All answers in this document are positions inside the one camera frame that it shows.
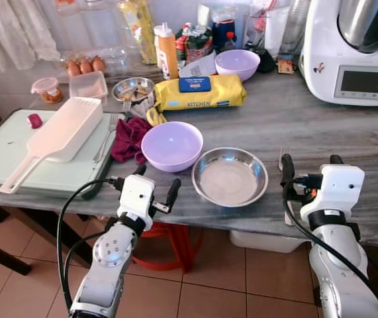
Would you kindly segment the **white kitchen machine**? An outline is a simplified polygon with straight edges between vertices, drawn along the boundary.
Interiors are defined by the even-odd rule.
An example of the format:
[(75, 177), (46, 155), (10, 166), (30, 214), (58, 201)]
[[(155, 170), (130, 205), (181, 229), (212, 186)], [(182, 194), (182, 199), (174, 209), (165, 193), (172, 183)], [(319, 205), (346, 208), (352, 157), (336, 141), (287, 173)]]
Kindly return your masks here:
[(335, 104), (378, 106), (378, 51), (364, 54), (341, 36), (340, 0), (312, 0), (300, 69), (314, 97)]

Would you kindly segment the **small steel bowl with food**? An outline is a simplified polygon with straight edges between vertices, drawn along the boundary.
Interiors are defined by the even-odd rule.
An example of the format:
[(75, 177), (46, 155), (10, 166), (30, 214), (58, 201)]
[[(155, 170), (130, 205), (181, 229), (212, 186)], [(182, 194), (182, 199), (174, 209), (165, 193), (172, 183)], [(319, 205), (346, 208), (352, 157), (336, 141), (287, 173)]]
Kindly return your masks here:
[(117, 82), (112, 88), (112, 97), (119, 102), (137, 102), (152, 96), (155, 83), (146, 77), (129, 77)]

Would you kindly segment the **white curtain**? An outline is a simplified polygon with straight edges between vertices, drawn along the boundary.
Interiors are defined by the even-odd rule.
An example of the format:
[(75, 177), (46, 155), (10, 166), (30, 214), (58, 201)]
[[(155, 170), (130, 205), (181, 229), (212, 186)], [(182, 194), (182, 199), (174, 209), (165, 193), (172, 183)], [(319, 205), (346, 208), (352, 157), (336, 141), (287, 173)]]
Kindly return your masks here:
[(0, 0), (0, 70), (29, 70), (61, 54), (36, 0)]

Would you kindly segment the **orange bottle with white cap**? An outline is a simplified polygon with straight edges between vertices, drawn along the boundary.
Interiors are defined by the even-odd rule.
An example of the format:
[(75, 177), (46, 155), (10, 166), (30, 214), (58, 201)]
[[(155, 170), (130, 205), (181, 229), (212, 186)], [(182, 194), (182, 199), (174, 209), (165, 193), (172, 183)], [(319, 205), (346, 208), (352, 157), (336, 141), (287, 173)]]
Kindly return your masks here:
[(156, 55), (158, 56), (158, 66), (164, 72), (166, 80), (179, 78), (179, 64), (176, 55), (176, 39), (173, 30), (167, 23), (162, 23), (154, 27), (156, 37)]

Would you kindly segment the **small brown box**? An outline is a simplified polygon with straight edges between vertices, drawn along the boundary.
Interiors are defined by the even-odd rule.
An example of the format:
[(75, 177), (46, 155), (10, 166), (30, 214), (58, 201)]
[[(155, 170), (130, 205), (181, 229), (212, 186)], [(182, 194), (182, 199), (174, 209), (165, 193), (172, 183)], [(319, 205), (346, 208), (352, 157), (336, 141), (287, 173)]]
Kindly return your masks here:
[(295, 55), (279, 54), (277, 55), (277, 73), (280, 75), (293, 75), (297, 70), (295, 64)]

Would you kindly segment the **white paper envelope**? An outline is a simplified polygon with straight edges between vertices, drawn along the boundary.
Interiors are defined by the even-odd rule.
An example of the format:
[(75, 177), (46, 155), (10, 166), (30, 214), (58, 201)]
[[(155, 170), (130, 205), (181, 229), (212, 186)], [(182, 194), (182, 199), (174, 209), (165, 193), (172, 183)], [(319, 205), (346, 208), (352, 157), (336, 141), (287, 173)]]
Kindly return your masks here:
[(218, 73), (216, 69), (216, 52), (212, 51), (207, 56), (186, 63), (179, 70), (179, 77), (212, 76)]

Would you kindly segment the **dark red cloth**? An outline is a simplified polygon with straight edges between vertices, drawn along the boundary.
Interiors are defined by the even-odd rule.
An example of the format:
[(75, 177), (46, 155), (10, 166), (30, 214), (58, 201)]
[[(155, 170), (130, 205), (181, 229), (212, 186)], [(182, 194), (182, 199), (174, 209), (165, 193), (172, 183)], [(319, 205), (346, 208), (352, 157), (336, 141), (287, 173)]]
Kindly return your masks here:
[(150, 129), (152, 126), (145, 119), (119, 119), (110, 152), (112, 159), (119, 163), (135, 160), (137, 164), (145, 164), (147, 159), (142, 153), (141, 142)]

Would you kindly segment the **clear plastic food box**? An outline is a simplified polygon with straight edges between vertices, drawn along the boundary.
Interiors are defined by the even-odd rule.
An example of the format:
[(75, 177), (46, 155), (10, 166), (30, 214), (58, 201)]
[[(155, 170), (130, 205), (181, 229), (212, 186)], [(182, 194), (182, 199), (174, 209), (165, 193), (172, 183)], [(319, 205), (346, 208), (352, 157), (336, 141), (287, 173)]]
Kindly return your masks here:
[(109, 93), (103, 72), (70, 77), (70, 97), (104, 98)]

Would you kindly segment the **red plastic stool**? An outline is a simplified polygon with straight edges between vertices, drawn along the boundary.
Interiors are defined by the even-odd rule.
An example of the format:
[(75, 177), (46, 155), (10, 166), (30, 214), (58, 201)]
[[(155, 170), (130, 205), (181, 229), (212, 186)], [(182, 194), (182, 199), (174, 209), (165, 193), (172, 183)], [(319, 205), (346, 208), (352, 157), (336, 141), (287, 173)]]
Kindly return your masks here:
[(147, 270), (153, 270), (153, 272), (170, 272), (170, 270), (175, 269), (180, 269), (183, 273), (191, 272), (206, 233), (204, 229), (201, 229), (197, 240), (194, 241), (189, 230), (191, 230), (189, 225), (155, 222), (148, 231), (142, 233), (142, 237), (167, 237), (171, 243), (175, 260), (171, 262), (149, 262), (134, 255), (134, 263)]

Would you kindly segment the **green and red food packet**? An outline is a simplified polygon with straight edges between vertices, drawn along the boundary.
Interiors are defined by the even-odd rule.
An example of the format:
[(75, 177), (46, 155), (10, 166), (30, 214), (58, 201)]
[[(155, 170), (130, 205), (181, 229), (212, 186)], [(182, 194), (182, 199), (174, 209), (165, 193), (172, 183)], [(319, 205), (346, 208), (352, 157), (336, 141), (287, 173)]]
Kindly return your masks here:
[(200, 60), (212, 52), (213, 32), (206, 25), (185, 23), (175, 35), (177, 66)]

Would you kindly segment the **large empty steel bowl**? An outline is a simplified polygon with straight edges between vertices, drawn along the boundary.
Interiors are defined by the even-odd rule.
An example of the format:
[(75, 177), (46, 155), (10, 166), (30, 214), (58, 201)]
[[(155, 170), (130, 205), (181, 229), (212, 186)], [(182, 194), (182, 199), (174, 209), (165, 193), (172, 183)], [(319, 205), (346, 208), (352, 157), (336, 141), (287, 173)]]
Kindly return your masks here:
[(267, 191), (267, 167), (252, 152), (219, 146), (201, 154), (191, 168), (195, 191), (204, 200), (225, 208), (256, 202)]

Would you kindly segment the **steel fork by board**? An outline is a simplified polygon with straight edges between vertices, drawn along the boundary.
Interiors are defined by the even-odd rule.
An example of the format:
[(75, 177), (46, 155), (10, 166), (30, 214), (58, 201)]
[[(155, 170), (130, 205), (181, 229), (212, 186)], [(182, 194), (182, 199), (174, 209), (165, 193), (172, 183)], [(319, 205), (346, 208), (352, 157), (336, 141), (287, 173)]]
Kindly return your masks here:
[(104, 138), (104, 140), (102, 140), (100, 148), (98, 149), (98, 153), (93, 158), (94, 163), (99, 163), (102, 160), (102, 157), (104, 157), (108, 140), (110, 139), (110, 136), (112, 136), (114, 131), (117, 129), (118, 120), (119, 120), (119, 117), (117, 114), (110, 114), (110, 123), (109, 123), (108, 131), (107, 131), (107, 135)]

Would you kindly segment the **tall yellow food pack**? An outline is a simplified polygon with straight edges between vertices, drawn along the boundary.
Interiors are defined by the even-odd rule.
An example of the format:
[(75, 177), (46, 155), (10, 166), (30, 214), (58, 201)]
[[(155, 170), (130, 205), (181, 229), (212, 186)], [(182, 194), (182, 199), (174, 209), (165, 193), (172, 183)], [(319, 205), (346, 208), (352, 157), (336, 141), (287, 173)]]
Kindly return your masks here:
[(158, 55), (154, 43), (152, 16), (147, 0), (117, 0), (123, 20), (125, 21), (135, 46), (141, 55), (141, 60), (149, 66), (158, 64)]

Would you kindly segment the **small purple plastic bowl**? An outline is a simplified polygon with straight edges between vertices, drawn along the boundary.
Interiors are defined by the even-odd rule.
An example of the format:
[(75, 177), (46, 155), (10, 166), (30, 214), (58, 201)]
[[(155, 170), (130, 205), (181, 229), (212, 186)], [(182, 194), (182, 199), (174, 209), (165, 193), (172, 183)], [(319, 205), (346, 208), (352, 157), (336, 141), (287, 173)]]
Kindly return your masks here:
[(246, 81), (255, 75), (261, 58), (249, 50), (233, 49), (220, 52), (214, 63), (219, 75), (235, 75)]

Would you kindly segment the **large purple plastic bowl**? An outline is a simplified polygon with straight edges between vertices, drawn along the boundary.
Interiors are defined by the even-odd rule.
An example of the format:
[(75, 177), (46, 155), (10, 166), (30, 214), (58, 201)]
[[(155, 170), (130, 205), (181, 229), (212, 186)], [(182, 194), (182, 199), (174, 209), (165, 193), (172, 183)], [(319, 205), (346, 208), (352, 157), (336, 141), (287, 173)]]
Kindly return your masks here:
[(200, 157), (204, 145), (201, 131), (185, 122), (156, 125), (140, 143), (147, 161), (162, 172), (182, 172)]

